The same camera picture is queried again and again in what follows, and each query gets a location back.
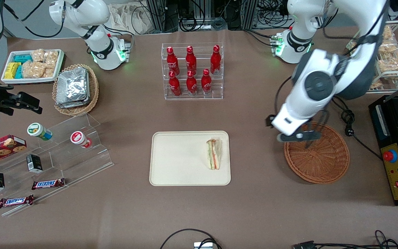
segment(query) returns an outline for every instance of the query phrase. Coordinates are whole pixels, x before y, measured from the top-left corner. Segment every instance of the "round wicker basket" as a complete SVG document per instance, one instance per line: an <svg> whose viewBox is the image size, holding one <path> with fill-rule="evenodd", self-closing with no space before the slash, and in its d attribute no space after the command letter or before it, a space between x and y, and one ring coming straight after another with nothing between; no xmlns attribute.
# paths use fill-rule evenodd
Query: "round wicker basket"
<svg viewBox="0 0 398 249"><path fill-rule="evenodd" d="M96 78L95 73L93 72L93 70L87 66L87 65L82 65L82 64L76 64L76 65L71 65L69 67L64 68L62 71L69 71L69 70L73 70L77 67L83 67L85 69L87 69L88 71L88 80L89 80L89 84L90 84L90 98L91 101L89 104L87 105L83 105L83 106L76 106L76 107L72 107L72 108L61 108L59 106L57 106L55 104L55 109L58 110L58 112L62 113L62 114L66 114L66 115L70 115L70 116L77 116L80 115L84 112L90 112L93 107L95 107L96 102L98 101L98 97L99 97L99 85L98 85L98 79ZM58 79L55 79L55 82L53 83L53 92L52 92L52 98L54 101L56 101L56 88L57 88L57 81Z"/></svg>
<svg viewBox="0 0 398 249"><path fill-rule="evenodd" d="M330 126L319 126L322 137L305 149L306 142L285 143L285 158L291 169L305 181L328 184L340 179L349 166L349 150Z"/></svg>

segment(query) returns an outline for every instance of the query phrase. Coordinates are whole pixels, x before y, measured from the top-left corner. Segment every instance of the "red bottle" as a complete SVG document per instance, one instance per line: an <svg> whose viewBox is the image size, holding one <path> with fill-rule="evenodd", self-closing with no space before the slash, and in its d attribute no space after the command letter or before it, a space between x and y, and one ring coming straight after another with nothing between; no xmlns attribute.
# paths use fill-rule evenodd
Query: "red bottle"
<svg viewBox="0 0 398 249"><path fill-rule="evenodd" d="M169 65L170 71L175 72L176 76L179 75L179 63L177 62L177 57L173 52L172 47L167 47L167 64Z"/></svg>
<svg viewBox="0 0 398 249"><path fill-rule="evenodd" d="M196 79L192 71L187 72L187 89L188 95L196 96L198 94L197 86L196 86Z"/></svg>
<svg viewBox="0 0 398 249"><path fill-rule="evenodd" d="M211 93L211 76L210 76L210 71L207 68L203 70L201 84L202 84L203 94L210 95L210 93Z"/></svg>
<svg viewBox="0 0 398 249"><path fill-rule="evenodd" d="M173 92L174 96L180 96L182 94L182 90L180 88L179 80L176 78L175 72L170 71L169 72L170 80L170 89Z"/></svg>
<svg viewBox="0 0 398 249"><path fill-rule="evenodd" d="M219 45L213 47L213 55L211 55L211 74L217 75L221 73L221 54Z"/></svg>
<svg viewBox="0 0 398 249"><path fill-rule="evenodd" d="M187 63L187 71L191 71L193 75L196 75L196 56L193 54L193 47L187 47L187 56L185 57L185 61Z"/></svg>

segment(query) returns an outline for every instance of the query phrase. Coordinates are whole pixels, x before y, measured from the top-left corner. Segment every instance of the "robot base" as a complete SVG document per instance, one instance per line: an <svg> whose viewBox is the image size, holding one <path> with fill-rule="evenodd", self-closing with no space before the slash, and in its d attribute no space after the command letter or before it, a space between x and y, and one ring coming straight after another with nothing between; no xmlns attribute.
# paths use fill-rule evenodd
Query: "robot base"
<svg viewBox="0 0 398 249"><path fill-rule="evenodd" d="M307 49L302 46L302 51L296 52L294 47L292 47L287 41L286 37L288 36L289 32L290 30L287 29L284 32L277 33L275 36L270 38L270 44L273 46L271 47L271 52L273 53L273 56L280 57L286 63L296 64L299 63L302 56L310 50L311 44Z"/></svg>
<svg viewBox="0 0 398 249"><path fill-rule="evenodd" d="M114 36L110 39L113 41L113 50L105 59L98 59L92 53L95 62L104 70L113 70L122 63L128 62L130 55L130 44L125 44L123 39L118 39Z"/></svg>

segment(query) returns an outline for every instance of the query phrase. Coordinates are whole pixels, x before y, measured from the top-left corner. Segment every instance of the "clear acrylic display stand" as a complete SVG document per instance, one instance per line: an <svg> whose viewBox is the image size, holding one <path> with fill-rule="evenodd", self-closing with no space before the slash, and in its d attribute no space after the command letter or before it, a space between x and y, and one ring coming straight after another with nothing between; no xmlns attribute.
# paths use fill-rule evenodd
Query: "clear acrylic display stand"
<svg viewBox="0 0 398 249"><path fill-rule="evenodd" d="M202 73L205 68L210 69L210 58L213 54L213 46L219 45L221 60L221 71L218 75L211 76L211 94L204 95L201 87ZM197 61L197 89L196 96L188 95L187 91L187 65L185 63L185 56L187 55L187 46L193 47L193 52ZM177 76L182 89L182 95L175 96L170 90L169 85L169 66L167 64L167 47L172 47L179 63L180 73ZM162 80L164 81L164 96L166 100L193 100L193 99L223 99L224 97L224 47L223 43L189 43L189 44L162 44L161 51L162 61Z"/></svg>
<svg viewBox="0 0 398 249"><path fill-rule="evenodd" d="M0 173L4 174L5 188L0 191L0 199L27 197L33 194L35 197L33 205L36 205L47 197L113 166L107 148L101 144L98 132L95 130L99 125L99 122L89 114L70 118L49 128L53 132L51 140L38 139L38 146L29 144L25 152L1 160ZM89 148L82 148L73 144L70 135L75 131L82 131L92 140L92 145ZM43 172L36 174L27 170L28 154L41 158ZM65 186L31 189L33 181L58 178L65 178ZM16 205L2 208L2 216L13 215L28 207L29 205Z"/></svg>

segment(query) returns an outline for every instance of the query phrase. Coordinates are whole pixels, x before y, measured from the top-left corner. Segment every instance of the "foil-wrapped food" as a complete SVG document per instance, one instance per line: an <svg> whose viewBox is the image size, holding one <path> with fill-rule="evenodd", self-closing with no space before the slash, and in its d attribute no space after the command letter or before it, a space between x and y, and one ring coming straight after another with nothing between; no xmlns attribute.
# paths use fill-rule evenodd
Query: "foil-wrapped food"
<svg viewBox="0 0 398 249"><path fill-rule="evenodd" d="M90 103L90 85L87 70L78 67L60 73L57 81L57 106L71 108L88 103Z"/></svg>

